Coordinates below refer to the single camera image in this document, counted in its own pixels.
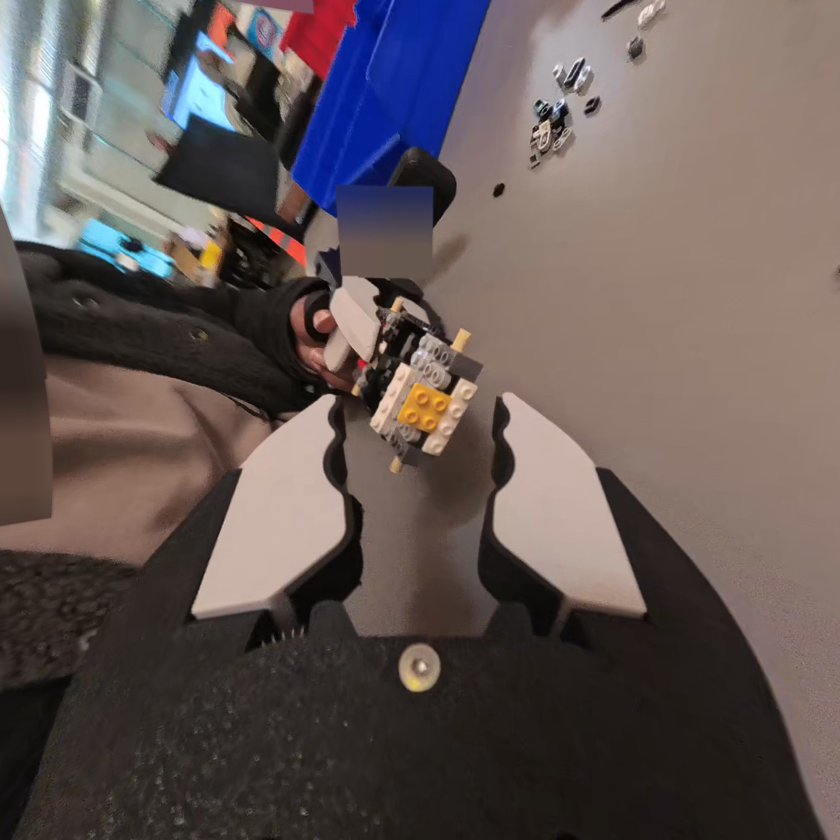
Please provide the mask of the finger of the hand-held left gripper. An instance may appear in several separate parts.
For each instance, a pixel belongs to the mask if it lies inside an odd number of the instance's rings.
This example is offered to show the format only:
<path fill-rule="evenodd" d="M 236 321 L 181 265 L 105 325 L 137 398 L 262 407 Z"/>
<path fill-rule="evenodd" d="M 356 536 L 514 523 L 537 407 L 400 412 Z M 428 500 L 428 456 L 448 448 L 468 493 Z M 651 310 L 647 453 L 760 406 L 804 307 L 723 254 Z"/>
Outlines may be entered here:
<path fill-rule="evenodd" d="M 338 373 L 351 354 L 371 362 L 382 330 L 379 294 L 377 286 L 359 276 L 343 276 L 332 294 L 329 311 L 335 329 L 324 347 L 324 363 L 331 373 Z"/>

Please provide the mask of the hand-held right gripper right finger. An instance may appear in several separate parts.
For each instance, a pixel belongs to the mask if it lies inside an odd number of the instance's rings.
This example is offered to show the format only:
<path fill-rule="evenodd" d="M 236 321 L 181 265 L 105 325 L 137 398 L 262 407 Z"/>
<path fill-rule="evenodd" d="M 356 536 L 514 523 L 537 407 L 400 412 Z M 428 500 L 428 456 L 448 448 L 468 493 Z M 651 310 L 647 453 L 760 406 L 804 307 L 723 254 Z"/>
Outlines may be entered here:
<path fill-rule="evenodd" d="M 478 573 L 498 603 L 522 606 L 538 636 L 570 614 L 639 620 L 647 606 L 593 460 L 511 392 L 496 399 L 493 489 Z"/>

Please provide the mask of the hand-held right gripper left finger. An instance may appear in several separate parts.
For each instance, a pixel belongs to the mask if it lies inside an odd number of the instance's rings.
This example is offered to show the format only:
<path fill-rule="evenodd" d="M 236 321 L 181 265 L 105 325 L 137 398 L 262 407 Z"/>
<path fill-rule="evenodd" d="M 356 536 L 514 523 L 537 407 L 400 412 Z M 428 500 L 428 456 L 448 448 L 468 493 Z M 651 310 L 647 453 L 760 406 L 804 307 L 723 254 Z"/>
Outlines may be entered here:
<path fill-rule="evenodd" d="M 361 582 L 361 504 L 348 492 L 340 399 L 326 395 L 247 457 L 192 605 L 195 619 L 267 612 L 281 631 Z"/>

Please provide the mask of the toy brick car chassis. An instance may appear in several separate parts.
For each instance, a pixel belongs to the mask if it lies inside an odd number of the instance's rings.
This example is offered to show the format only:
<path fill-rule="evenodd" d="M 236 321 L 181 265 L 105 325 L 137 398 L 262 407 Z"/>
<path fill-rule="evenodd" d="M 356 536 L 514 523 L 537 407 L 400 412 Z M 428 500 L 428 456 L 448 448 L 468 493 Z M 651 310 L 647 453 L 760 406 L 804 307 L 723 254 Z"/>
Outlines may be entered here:
<path fill-rule="evenodd" d="M 391 447 L 390 470 L 396 474 L 444 453 L 477 394 L 482 364 L 465 352 L 468 331 L 461 329 L 449 340 L 417 304 L 400 297 L 389 308 L 378 307 L 379 341 L 371 362 L 359 359 L 353 393 L 370 415 L 370 427 Z M 451 397 L 446 415 L 431 434 L 396 420 L 417 382 Z"/>

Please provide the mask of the blue storage bin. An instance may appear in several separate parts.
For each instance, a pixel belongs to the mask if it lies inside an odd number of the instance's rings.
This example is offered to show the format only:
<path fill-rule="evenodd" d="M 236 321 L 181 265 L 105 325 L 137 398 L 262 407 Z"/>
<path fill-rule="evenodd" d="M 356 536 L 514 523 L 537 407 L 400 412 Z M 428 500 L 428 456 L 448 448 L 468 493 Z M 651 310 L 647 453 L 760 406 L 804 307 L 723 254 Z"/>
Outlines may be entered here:
<path fill-rule="evenodd" d="M 291 169 L 323 212 L 339 185 L 384 186 L 409 149 L 439 156 L 489 5 L 354 3 Z"/>

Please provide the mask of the yellow hinge brick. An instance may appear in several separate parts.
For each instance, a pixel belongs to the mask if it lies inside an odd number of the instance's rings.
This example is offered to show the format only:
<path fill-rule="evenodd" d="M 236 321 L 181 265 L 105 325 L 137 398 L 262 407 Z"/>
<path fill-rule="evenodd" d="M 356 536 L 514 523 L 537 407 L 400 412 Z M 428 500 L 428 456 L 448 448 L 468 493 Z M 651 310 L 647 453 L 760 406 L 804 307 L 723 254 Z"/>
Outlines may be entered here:
<path fill-rule="evenodd" d="M 396 420 L 423 434 L 431 434 L 446 415 L 451 402 L 449 395 L 417 382 L 408 392 Z"/>

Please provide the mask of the grey desk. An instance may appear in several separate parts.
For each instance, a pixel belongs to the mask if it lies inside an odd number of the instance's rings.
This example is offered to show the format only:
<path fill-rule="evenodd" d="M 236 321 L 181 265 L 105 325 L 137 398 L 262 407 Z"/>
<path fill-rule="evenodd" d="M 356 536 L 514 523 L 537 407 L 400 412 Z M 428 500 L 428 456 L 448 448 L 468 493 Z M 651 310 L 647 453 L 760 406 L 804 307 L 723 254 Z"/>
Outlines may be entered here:
<path fill-rule="evenodd" d="M 365 635 L 477 634 L 490 423 L 511 392 L 613 471 L 713 583 L 838 838 L 838 2 L 491 2 L 443 162 L 458 193 L 427 299 L 471 331 L 478 405 L 389 473 L 348 425 Z M 529 168 L 552 69 L 572 137 Z M 588 98 L 600 96 L 586 118 Z"/>

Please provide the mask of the person's left hand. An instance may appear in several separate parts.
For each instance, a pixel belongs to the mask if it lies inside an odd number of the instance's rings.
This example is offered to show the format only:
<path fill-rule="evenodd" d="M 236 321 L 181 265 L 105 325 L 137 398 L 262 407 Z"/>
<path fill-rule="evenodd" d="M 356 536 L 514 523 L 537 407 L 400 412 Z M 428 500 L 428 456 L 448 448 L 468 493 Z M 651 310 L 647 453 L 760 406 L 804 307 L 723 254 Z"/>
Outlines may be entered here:
<path fill-rule="evenodd" d="M 332 389 L 352 392 L 355 386 L 354 358 L 348 357 L 341 369 L 331 371 L 324 361 L 324 344 L 317 342 L 306 330 L 306 302 L 296 301 L 290 312 L 290 327 L 295 336 L 296 353 L 300 363 L 312 374 L 327 382 Z"/>

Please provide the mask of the orange striped barrier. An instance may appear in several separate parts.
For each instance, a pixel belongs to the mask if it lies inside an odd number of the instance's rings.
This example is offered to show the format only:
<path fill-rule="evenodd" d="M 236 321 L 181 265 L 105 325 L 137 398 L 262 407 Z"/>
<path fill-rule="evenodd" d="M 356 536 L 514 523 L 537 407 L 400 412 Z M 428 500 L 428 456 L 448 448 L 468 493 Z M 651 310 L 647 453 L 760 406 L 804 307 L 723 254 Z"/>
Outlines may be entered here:
<path fill-rule="evenodd" d="M 294 259 L 300 266 L 307 266 L 307 250 L 305 245 L 298 239 L 283 233 L 276 227 L 263 224 L 252 217 L 245 217 L 245 221 L 255 230 L 259 231 L 265 238 L 268 238 L 274 245 Z"/>

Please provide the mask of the scattered small brick pieces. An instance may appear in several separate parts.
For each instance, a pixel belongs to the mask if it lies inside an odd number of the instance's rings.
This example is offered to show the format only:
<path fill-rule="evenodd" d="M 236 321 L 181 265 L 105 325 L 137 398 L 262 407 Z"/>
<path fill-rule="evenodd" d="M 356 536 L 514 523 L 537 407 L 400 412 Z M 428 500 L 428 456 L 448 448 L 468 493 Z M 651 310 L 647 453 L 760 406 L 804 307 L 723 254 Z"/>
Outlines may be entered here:
<path fill-rule="evenodd" d="M 625 7 L 635 4 L 632 1 L 615 2 L 602 14 L 605 22 L 621 12 Z M 649 28 L 656 17 L 667 8 L 667 1 L 647 3 L 637 16 L 639 32 Z M 646 44 L 641 35 L 634 36 L 626 46 L 626 56 L 630 63 L 638 63 L 644 56 Z M 572 62 L 569 68 L 563 63 L 555 65 L 552 77 L 560 91 L 556 101 L 538 98 L 532 112 L 536 120 L 529 137 L 529 168 L 537 168 L 549 154 L 559 154 L 562 148 L 571 141 L 571 109 L 569 96 L 582 97 L 587 94 L 593 79 L 592 64 L 585 56 L 580 56 Z M 584 104 L 584 116 L 589 118 L 598 113 L 602 106 L 600 96 L 588 98 Z"/>

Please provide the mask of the person's beige top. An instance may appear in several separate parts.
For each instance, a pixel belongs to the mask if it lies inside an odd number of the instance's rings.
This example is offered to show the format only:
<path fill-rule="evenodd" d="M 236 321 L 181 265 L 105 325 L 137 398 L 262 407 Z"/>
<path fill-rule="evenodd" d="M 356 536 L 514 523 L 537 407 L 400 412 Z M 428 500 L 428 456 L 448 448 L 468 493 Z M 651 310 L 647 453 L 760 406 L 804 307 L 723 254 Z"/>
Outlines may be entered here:
<path fill-rule="evenodd" d="M 54 446 L 49 550 L 142 565 L 277 424 L 206 387 L 47 358 Z"/>

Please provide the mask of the background work table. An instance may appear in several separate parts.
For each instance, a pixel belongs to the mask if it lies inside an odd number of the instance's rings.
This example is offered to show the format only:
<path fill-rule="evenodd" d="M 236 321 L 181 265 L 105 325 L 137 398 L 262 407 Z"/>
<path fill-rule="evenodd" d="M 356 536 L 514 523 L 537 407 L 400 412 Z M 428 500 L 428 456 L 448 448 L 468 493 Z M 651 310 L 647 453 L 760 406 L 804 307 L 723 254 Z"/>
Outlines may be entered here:
<path fill-rule="evenodd" d="M 178 273 L 203 288 L 222 283 L 225 257 L 230 246 L 226 222 L 215 222 L 207 229 L 178 227 L 167 235 L 162 246 Z"/>

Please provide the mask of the red storage bin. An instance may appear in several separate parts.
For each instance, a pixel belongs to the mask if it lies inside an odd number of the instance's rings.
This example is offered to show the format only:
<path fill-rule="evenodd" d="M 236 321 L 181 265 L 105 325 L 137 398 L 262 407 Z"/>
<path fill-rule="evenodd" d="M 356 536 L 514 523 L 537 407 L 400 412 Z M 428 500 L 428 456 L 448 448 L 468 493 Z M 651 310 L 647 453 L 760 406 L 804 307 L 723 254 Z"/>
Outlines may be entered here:
<path fill-rule="evenodd" d="M 279 42 L 325 81 L 347 27 L 356 23 L 355 1 L 314 1 L 312 14 L 292 13 Z"/>

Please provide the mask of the black panel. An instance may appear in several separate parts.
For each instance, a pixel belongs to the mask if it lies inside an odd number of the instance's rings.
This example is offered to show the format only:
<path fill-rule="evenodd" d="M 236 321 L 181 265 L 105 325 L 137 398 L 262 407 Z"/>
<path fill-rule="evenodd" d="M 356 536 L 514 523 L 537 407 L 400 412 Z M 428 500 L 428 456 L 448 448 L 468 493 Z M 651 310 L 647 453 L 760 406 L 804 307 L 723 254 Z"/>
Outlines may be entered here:
<path fill-rule="evenodd" d="M 280 161 L 271 143 L 196 115 L 153 183 L 261 223 L 278 219 Z"/>

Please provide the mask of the person's black fleece jacket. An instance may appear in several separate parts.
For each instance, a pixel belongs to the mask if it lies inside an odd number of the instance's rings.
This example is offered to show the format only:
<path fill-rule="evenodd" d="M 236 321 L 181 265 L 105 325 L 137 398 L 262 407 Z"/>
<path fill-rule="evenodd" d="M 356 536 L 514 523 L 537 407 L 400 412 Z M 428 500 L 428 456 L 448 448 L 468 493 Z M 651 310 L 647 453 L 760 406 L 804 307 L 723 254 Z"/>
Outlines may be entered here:
<path fill-rule="evenodd" d="M 305 404 L 293 397 L 280 369 L 235 330 L 225 287 L 178 287 L 75 250 L 15 247 L 44 354 L 48 405 L 50 356 L 200 385 L 254 407 L 276 428 L 319 398 Z M 53 516 L 54 479 L 52 499 L 49 518 L 2 525 L 2 691 L 71 676 L 142 566 L 47 549 L 41 533 Z"/>

